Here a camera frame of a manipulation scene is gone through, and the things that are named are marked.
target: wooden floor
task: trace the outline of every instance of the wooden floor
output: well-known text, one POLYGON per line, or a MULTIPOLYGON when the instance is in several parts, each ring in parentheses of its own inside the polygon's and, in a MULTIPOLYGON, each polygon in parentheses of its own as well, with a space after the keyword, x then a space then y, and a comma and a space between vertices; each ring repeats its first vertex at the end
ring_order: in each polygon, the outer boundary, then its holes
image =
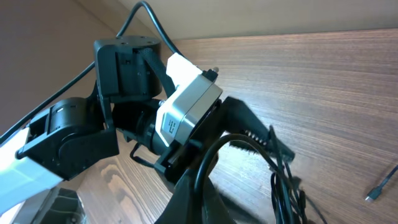
MULTIPOLYGON (((364 198, 398 163, 398 29, 180 40, 217 85, 244 100, 296 152, 292 172, 329 223, 397 223, 398 174, 374 203, 364 198)), ((120 155, 88 170, 78 194, 91 223, 153 223, 171 194, 157 174, 120 155)), ((156 157, 141 149, 151 161, 156 157)), ((224 147, 211 179, 275 223, 271 172, 254 154, 224 147)), ((308 207, 309 218, 320 223, 308 207)))

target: wall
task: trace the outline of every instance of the wall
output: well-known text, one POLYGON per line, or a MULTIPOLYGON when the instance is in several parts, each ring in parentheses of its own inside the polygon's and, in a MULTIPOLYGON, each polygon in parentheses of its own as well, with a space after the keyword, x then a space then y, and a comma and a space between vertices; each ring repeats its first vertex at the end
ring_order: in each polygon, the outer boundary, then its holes
MULTIPOLYGON (((87 0, 0 2, 0 134, 86 68, 94 40, 116 34, 125 15, 102 3, 89 11, 87 0)), ((152 33, 140 23, 127 33, 152 33)), ((92 71, 61 98, 89 95, 94 81, 92 71)))
MULTIPOLYGON (((119 0, 131 9, 138 0, 119 0)), ((396 0, 148 0, 171 39, 398 27, 396 0)), ((155 32, 141 9, 138 18, 155 32)))

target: metal connector tip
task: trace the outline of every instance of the metal connector tip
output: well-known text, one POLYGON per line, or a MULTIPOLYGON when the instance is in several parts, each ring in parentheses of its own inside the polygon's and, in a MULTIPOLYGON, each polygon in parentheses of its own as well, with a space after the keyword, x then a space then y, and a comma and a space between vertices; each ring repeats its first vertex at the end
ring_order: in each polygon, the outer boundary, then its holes
POLYGON ((365 198, 365 201, 371 203, 371 202, 373 202, 373 199, 372 199, 371 197, 367 196, 367 197, 365 198))

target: cable connector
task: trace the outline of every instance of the cable connector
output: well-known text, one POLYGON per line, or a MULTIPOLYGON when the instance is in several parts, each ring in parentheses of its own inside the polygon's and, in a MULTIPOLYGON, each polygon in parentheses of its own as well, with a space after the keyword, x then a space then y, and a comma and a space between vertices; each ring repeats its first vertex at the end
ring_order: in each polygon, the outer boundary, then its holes
POLYGON ((373 202, 375 199, 378 198, 378 196, 380 196, 381 194, 381 186, 377 186, 375 188, 373 188, 369 193, 368 196, 365 198, 365 201, 367 202, 373 202))

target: wooden surface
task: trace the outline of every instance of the wooden surface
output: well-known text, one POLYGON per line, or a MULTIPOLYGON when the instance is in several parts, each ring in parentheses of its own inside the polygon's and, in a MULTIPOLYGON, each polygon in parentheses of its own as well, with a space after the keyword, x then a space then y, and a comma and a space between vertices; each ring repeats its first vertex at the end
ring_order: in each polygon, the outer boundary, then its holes
MULTIPOLYGON (((292 172, 329 223, 397 223, 398 175, 374 203, 367 192, 398 163, 398 30, 180 40, 217 84, 244 100, 296 158, 292 172)), ((171 194, 157 174, 120 155, 91 167, 78 194, 92 223, 153 223, 171 194)), ((141 149, 151 161, 156 157, 141 149)), ((271 172, 258 155, 224 147, 213 182, 268 223, 271 172)), ((311 208, 309 218, 320 223, 311 208)))

